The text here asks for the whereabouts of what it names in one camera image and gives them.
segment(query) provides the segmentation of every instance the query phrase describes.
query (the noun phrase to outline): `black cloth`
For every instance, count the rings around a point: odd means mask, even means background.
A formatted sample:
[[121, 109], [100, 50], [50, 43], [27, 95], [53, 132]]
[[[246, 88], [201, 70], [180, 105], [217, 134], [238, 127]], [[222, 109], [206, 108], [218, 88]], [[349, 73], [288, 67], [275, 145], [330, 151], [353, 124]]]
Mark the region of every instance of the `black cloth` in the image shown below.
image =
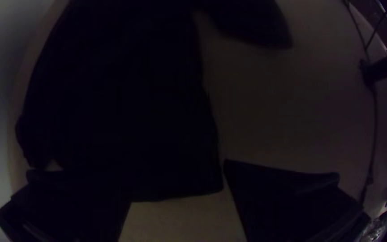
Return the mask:
[[337, 173], [307, 174], [226, 160], [224, 173], [249, 242], [352, 242], [370, 218]]
[[31, 166], [117, 169], [132, 200], [223, 187], [187, 4], [75, 2], [46, 43], [16, 129]]
[[222, 33], [273, 49], [293, 46], [286, 19], [274, 0], [194, 0]]

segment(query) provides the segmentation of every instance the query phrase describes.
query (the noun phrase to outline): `dark object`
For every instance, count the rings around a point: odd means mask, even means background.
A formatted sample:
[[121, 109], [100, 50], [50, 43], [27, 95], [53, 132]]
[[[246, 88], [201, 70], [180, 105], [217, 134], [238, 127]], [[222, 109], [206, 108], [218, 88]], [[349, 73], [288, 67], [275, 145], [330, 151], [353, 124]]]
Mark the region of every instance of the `dark object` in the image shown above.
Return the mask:
[[275, 49], [292, 47], [286, 19], [274, 0], [196, 0], [224, 33]]
[[29, 185], [0, 209], [0, 227], [12, 241], [118, 240], [131, 202], [109, 186], [111, 179], [99, 173], [90, 174], [94, 182], [78, 174], [39, 173], [28, 172]]
[[387, 78], [387, 57], [372, 65], [365, 66], [362, 69], [362, 74], [367, 85]]
[[38, 60], [16, 133], [32, 167], [116, 169], [115, 189], [134, 201], [222, 190], [189, 6], [73, 2]]
[[224, 173], [250, 242], [349, 242], [368, 224], [339, 175], [304, 174], [232, 160]]

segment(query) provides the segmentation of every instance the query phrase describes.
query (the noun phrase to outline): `metal frame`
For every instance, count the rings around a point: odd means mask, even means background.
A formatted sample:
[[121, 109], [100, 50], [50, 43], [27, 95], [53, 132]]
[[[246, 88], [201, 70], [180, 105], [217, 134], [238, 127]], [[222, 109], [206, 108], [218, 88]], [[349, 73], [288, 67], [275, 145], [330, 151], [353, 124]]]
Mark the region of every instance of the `metal frame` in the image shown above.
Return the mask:
[[356, 27], [356, 29], [358, 31], [358, 34], [359, 34], [360, 38], [361, 38], [362, 46], [364, 48], [364, 51], [365, 51], [365, 54], [366, 54], [366, 57], [367, 57], [367, 62], [370, 63], [370, 56], [368, 54], [368, 47], [370, 47], [371, 42], [373, 41], [373, 38], [374, 38], [374, 36], [377, 33], [377, 29], [380, 27], [380, 24], [383, 22], [383, 20], [385, 18], [387, 19], [387, 12], [386, 12], [386, 9], [383, 7], [382, 3], [380, 2], [380, 0], [374, 0], [373, 1], [381, 9], [382, 16], [380, 17], [378, 23], [374, 27], [373, 33], [371, 34], [371, 36], [368, 39], [367, 43], [365, 43], [364, 37], [362, 36], [362, 33], [361, 33], [361, 30], [359, 29], [358, 24], [356, 24], [355, 17], [353, 16], [352, 11], [350, 10], [350, 5], [351, 5], [350, 2], [351, 2], [350, 0], [343, 0], [343, 3], [346, 6], [347, 10], [349, 11], [350, 16], [352, 17], [352, 20], [355, 23], [355, 27]]

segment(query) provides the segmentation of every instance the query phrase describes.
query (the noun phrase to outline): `floor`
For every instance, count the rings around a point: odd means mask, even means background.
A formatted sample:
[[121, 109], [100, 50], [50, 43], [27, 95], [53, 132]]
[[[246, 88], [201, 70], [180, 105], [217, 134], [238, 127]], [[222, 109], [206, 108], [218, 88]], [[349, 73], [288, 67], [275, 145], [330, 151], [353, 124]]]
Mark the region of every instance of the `floor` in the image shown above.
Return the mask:
[[[372, 150], [373, 99], [358, 68], [365, 53], [354, 22], [340, 0], [277, 2], [293, 35], [294, 47], [287, 51], [226, 38], [206, 15], [195, 15], [221, 158], [307, 173], [338, 172], [340, 188], [357, 199]], [[358, 24], [364, 34], [371, 31], [362, 18]], [[373, 60], [386, 55], [378, 38], [370, 48]], [[365, 203], [372, 217], [387, 197], [387, 80], [377, 89], [375, 183]], [[9, 164], [14, 188], [24, 182], [13, 165], [17, 155], [10, 154]], [[225, 186], [209, 196], [132, 204], [120, 241], [246, 238]]]

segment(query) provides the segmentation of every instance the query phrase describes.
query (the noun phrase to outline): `dark clothing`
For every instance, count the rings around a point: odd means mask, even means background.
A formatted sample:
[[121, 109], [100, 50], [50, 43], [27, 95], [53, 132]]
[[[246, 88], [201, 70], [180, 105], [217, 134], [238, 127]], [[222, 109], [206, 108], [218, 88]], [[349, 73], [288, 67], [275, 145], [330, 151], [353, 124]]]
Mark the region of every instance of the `dark clothing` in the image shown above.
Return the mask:
[[[132, 201], [222, 190], [192, 5], [70, 3], [36, 64], [16, 125], [35, 170], [4, 211], [14, 209], [45, 237], [112, 242]], [[64, 170], [45, 172], [51, 160]]]

